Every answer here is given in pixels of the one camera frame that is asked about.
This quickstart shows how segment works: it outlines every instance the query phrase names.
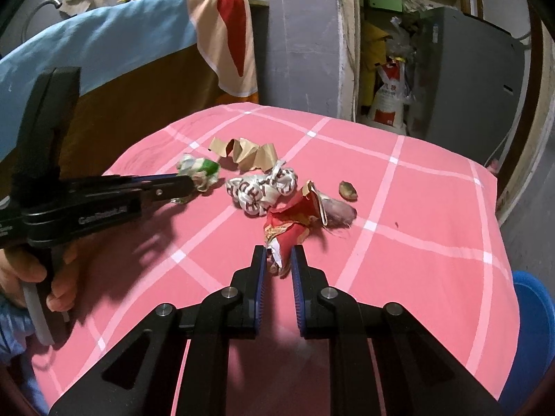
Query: green wrapper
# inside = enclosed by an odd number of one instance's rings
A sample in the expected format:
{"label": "green wrapper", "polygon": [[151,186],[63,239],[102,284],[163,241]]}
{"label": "green wrapper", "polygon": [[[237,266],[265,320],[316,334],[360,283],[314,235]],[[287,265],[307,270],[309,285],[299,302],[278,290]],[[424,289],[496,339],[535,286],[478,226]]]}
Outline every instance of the green wrapper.
{"label": "green wrapper", "polygon": [[[184,155],[177,164],[178,175],[188,175],[193,179],[196,190],[206,192],[214,186],[220,176],[220,165],[206,158]],[[174,203],[187,203],[190,197],[175,198]]]}

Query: plastic bag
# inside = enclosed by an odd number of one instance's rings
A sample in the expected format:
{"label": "plastic bag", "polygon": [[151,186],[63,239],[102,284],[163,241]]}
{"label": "plastic bag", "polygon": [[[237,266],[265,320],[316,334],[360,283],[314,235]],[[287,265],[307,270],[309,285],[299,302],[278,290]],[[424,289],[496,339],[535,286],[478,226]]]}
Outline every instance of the plastic bag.
{"label": "plastic bag", "polygon": [[409,33],[401,28],[401,18],[393,17],[391,24],[395,30],[389,32],[391,38],[385,41],[386,54],[391,58],[412,59],[414,48],[411,46]]}
{"label": "plastic bag", "polygon": [[377,70],[383,84],[370,107],[370,120],[400,129],[403,125],[404,62],[393,60]]}

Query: floor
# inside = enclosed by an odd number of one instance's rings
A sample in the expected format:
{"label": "floor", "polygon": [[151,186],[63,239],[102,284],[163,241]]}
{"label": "floor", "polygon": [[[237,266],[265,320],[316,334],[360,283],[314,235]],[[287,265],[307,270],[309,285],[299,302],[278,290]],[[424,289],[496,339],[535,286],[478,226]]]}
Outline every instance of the floor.
{"label": "floor", "polygon": [[539,278],[555,298],[555,129],[501,235],[511,268]]}
{"label": "floor", "polygon": [[337,0],[267,0],[253,12],[261,104],[336,117]]}

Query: crumpled red wrapper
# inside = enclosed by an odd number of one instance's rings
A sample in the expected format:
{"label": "crumpled red wrapper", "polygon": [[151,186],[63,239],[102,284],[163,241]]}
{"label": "crumpled red wrapper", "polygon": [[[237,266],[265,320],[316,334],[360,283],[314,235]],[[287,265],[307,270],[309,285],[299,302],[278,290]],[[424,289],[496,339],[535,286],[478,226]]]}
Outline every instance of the crumpled red wrapper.
{"label": "crumpled red wrapper", "polygon": [[270,208],[264,224],[270,272],[281,278],[289,272],[293,246],[310,234],[310,225],[320,221],[327,226],[327,215],[314,183],[307,181],[283,208]]}

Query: table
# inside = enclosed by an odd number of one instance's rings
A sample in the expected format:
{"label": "table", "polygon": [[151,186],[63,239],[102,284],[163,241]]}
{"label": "table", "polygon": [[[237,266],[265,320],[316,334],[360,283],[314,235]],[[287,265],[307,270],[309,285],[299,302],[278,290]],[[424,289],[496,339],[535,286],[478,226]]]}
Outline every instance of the table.
{"label": "table", "polygon": [[[499,396],[519,319],[487,170],[416,139],[239,103],[170,124],[107,173],[171,172],[184,153],[216,159],[207,150],[214,136],[273,142],[300,184],[313,180],[333,197],[341,180],[353,183],[356,222],[315,231],[304,242],[309,264],[360,302],[404,305]],[[91,265],[69,341],[58,351],[32,347],[49,404],[159,303],[196,304],[227,286],[262,243],[264,219],[247,217],[222,186],[121,227]],[[270,283],[261,335],[231,343],[228,415],[328,414],[327,344],[299,337],[291,277]]]}

